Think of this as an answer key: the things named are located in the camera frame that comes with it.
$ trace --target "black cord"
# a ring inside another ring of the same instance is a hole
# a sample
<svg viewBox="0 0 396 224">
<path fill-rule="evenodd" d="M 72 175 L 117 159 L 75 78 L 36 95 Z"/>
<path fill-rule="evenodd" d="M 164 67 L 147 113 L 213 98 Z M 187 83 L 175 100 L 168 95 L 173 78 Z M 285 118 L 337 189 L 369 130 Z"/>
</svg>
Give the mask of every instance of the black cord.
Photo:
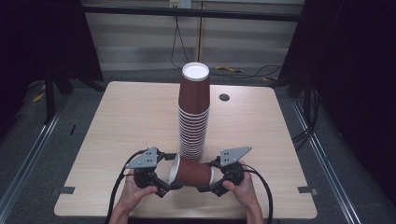
<svg viewBox="0 0 396 224">
<path fill-rule="evenodd" d="M 180 38 L 181 47 L 183 48 L 183 52 L 184 52 L 184 57 L 186 57 L 187 63 L 189 63 L 190 61 L 189 61 L 189 57 L 187 57 L 186 49 L 184 48 L 183 38 L 181 37 L 180 29 L 178 28 L 178 19 L 177 19 L 177 17 L 175 17 L 175 20 L 176 20 L 176 29 L 175 29 L 175 34 L 174 34 L 174 43 L 172 45 L 171 63 L 172 63 L 172 65 L 174 67 L 181 68 L 181 67 L 175 65 L 175 63 L 173 61 L 173 57 L 174 57 L 174 53 L 175 53 L 175 44 L 176 44 L 176 36 L 177 36 L 177 34 L 178 34 L 178 36 Z"/>
<path fill-rule="evenodd" d="M 312 92 L 313 92 L 312 105 L 314 106 L 314 117 L 312 120 L 308 121 L 309 127 L 307 127 L 302 133 L 292 138 L 293 143 L 297 143 L 303 140 L 303 142 L 299 146 L 297 146 L 296 151 L 298 151 L 304 145 L 306 140 L 308 140 L 311 137 L 311 134 L 314 131 L 314 128 L 317 124 L 320 99 L 316 91 L 312 90 Z"/>
<path fill-rule="evenodd" d="M 212 77 L 229 77 L 229 78 L 250 78 L 250 77 L 268 77 L 275 73 L 277 70 L 279 70 L 282 67 L 283 64 L 281 65 L 265 65 L 262 66 L 255 74 L 253 75 L 246 75 L 246 74 L 219 74 L 219 73 L 214 73 L 210 72 L 209 75 Z M 260 71 L 266 67 L 276 67 L 276 69 L 270 73 L 259 75 Z"/>
<path fill-rule="evenodd" d="M 248 173 L 252 173 L 255 174 L 256 176 L 259 177 L 259 179 L 262 181 L 262 184 L 265 187 L 265 190 L 267 191 L 267 196 L 268 196 L 268 219 L 267 219 L 267 224 L 271 224 L 272 220 L 273 220 L 273 215 L 274 215 L 274 201 L 272 198 L 272 193 L 270 190 L 270 187 L 268 186 L 267 182 L 265 182 L 264 178 L 262 177 L 262 175 L 259 174 L 259 172 L 257 172 L 253 167 L 249 166 L 249 165 L 245 165 L 247 167 L 249 167 L 252 170 L 244 170 L 244 172 L 248 172 Z"/>
<path fill-rule="evenodd" d="M 131 158 L 128 159 L 127 162 L 125 162 L 125 165 L 128 164 L 134 157 L 136 157 L 139 154 L 142 154 L 143 152 L 145 152 L 145 150 L 140 150 L 138 152 L 136 152 L 134 155 L 132 155 Z M 124 174 L 125 172 L 125 165 L 122 167 L 122 170 L 120 172 L 119 177 L 116 180 L 116 183 L 114 184 L 113 190 L 111 191 L 111 196 L 110 196 L 110 203 L 108 205 L 108 211 L 107 211 L 107 217 L 106 217 L 106 221 L 105 224 L 108 224 L 110 222 L 110 218 L 111 218 L 111 214 L 113 213 L 113 207 L 114 207 L 114 200 L 116 198 L 116 193 L 117 193 L 117 189 L 119 188 L 119 185 L 122 181 L 122 179 L 126 176 Z"/>
</svg>

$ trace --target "wall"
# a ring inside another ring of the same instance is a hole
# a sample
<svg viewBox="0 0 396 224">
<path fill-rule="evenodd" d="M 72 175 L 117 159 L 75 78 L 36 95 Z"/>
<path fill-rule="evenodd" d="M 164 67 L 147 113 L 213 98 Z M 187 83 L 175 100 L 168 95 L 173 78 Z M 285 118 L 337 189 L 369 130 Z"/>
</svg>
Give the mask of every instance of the wall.
<svg viewBox="0 0 396 224">
<path fill-rule="evenodd" d="M 297 15 L 302 9 L 302 2 L 298 0 L 277 1 L 276 4 L 268 0 L 252 2 L 193 1 L 192 8 Z M 169 7 L 169 1 L 163 0 L 84 0 L 82 3 Z M 171 55 L 177 23 L 189 61 L 200 61 L 209 66 L 281 64 L 296 26 L 296 22 L 282 21 L 177 18 L 176 23 L 176 18 L 165 16 L 93 13 L 87 13 L 86 16 L 102 70 L 174 67 Z M 186 61 L 177 36 L 173 62 L 182 66 Z"/>
</svg>

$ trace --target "table surface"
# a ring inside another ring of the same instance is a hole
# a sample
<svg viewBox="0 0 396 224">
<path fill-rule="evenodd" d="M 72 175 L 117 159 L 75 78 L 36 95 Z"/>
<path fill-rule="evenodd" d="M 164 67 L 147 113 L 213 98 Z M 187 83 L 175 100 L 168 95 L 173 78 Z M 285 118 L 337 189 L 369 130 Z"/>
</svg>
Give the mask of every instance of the table surface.
<svg viewBox="0 0 396 224">
<path fill-rule="evenodd" d="M 177 97 L 179 84 L 111 82 L 65 182 L 73 194 L 61 194 L 58 216 L 105 217 L 114 183 L 138 150 L 156 146 L 179 152 Z M 212 85 L 205 153 L 200 162 L 214 160 L 222 149 L 251 146 L 244 156 L 265 178 L 274 198 L 274 218 L 313 218 L 311 194 L 299 193 L 307 183 L 274 91 L 263 87 Z M 222 102 L 226 93 L 230 100 Z M 167 182 L 172 161 L 159 163 L 156 173 Z M 264 217 L 268 199 L 253 175 Z M 120 197 L 120 184 L 116 202 Z M 184 187 L 163 198 L 149 195 L 131 213 L 150 218 L 245 218 L 246 212 L 231 192 L 221 197 Z"/>
</svg>

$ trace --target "person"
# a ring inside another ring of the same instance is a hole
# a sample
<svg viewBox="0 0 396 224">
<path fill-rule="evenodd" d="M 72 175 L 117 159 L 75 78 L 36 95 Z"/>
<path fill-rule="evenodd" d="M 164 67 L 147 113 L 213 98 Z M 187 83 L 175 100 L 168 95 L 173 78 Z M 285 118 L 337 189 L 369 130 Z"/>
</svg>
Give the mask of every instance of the person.
<svg viewBox="0 0 396 224">
<path fill-rule="evenodd" d="M 110 224 L 127 224 L 129 214 L 147 195 L 157 192 L 154 186 L 148 186 L 144 189 L 139 188 L 134 182 L 134 169 L 131 169 L 126 176 L 125 185 L 119 201 L 113 209 Z M 245 179 L 239 186 L 231 181 L 224 181 L 223 186 L 231 191 L 236 200 L 245 206 L 247 210 L 247 224 L 262 224 L 262 208 L 257 199 L 256 191 L 253 186 L 251 174 L 244 172 Z"/>
</svg>

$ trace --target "metal rail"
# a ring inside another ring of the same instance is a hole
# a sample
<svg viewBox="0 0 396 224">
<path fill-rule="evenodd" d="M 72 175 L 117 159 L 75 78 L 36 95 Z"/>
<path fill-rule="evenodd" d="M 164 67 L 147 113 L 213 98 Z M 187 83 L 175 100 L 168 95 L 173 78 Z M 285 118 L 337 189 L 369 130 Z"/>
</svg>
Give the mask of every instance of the metal rail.
<svg viewBox="0 0 396 224">
<path fill-rule="evenodd" d="M 303 109 L 297 101 L 292 101 L 294 109 L 297 113 L 298 119 L 300 120 L 303 128 L 306 130 L 308 125 L 304 119 Z M 326 153 L 324 152 L 323 147 L 321 146 L 317 136 L 315 133 L 311 133 L 309 137 L 309 141 L 311 143 L 312 148 L 314 149 L 315 154 L 317 155 L 318 162 L 323 169 L 323 173 L 326 175 L 327 180 L 329 181 L 330 187 L 332 188 L 332 192 L 343 211 L 346 221 L 350 224 L 360 224 L 361 220 L 359 219 L 358 213 L 355 210 L 353 203 L 350 201 L 347 196 L 347 192 L 344 190 L 341 185 L 337 174 L 332 168 L 332 164 L 330 163 Z"/>
<path fill-rule="evenodd" d="M 219 18 L 219 19 L 238 19 L 254 21 L 299 21 L 300 15 L 292 14 L 272 14 L 254 13 L 238 11 L 220 11 L 206 9 L 186 9 L 186 8 L 167 8 L 167 7 L 114 7 L 104 5 L 82 4 L 76 5 L 30 5 L 30 9 L 51 9 L 62 11 L 82 11 L 90 13 L 110 13 L 110 14 L 133 14 L 133 15 L 152 15 L 152 16 L 178 16 L 178 17 L 198 17 L 198 18 Z"/>
<path fill-rule="evenodd" d="M 56 123 L 60 117 L 61 111 L 64 109 L 68 96 L 64 96 L 59 109 L 54 114 L 53 118 L 49 121 L 48 124 L 44 125 L 41 130 L 40 135 L 35 140 L 29 154 L 27 155 L 25 161 L 23 162 L 20 170 L 15 175 L 8 189 L 2 196 L 0 200 L 0 223 L 6 223 L 6 219 L 11 212 L 11 209 L 14 203 L 17 201 L 18 196 L 20 195 L 23 186 L 26 183 L 26 180 L 29 177 L 29 174 L 32 173 L 32 170 L 35 166 L 35 163 L 40 156 L 44 145 L 46 145 L 47 140 L 49 139 L 53 129 L 55 128 Z"/>
</svg>

